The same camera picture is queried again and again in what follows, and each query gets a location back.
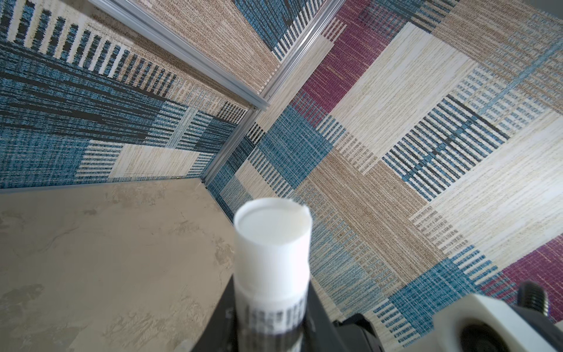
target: metal frame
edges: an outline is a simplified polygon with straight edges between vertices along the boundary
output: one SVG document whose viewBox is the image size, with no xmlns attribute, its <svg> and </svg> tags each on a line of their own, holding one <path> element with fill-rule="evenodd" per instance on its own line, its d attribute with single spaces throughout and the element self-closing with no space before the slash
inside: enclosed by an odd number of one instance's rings
<svg viewBox="0 0 563 352">
<path fill-rule="evenodd" d="M 141 7 L 129 0 L 89 0 L 124 25 L 154 42 L 180 60 L 213 79 L 229 91 L 240 96 L 251 105 L 266 110 L 268 103 L 243 82 L 225 71 L 214 61 L 196 49 L 193 45 L 179 37 L 163 23 L 147 14 Z"/>
<path fill-rule="evenodd" d="M 340 10 L 345 0 L 327 0 L 317 12 L 315 18 L 301 34 L 289 54 L 284 58 L 280 68 L 276 71 L 272 79 L 262 90 L 261 96 L 270 101 L 274 94 L 279 90 L 283 83 L 288 79 L 291 72 L 299 64 L 301 59 L 307 54 L 315 39 L 321 35 L 324 28 L 330 23 L 336 12 Z M 253 107 L 249 109 L 237 125 L 227 142 L 223 145 L 219 153 L 215 156 L 211 164 L 202 175 L 202 181 L 208 185 L 213 181 L 221 167 L 235 151 L 240 141 L 252 128 L 254 122 L 260 116 L 261 111 Z"/>
</svg>

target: white bottle cap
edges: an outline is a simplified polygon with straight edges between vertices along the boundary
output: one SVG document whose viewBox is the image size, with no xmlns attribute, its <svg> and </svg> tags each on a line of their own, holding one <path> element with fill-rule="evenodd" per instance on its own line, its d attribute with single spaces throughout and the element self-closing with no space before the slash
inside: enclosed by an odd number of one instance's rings
<svg viewBox="0 0 563 352">
<path fill-rule="evenodd" d="M 237 232 L 234 283 L 239 320 L 244 315 L 241 310 L 267 313 L 295 305 L 303 308 L 310 279 L 309 208 L 289 199 L 261 198 L 238 209 L 233 223 Z M 299 315 L 293 318 L 302 319 L 301 312 Z M 275 325 L 268 330 L 280 333 L 286 329 Z"/>
</svg>

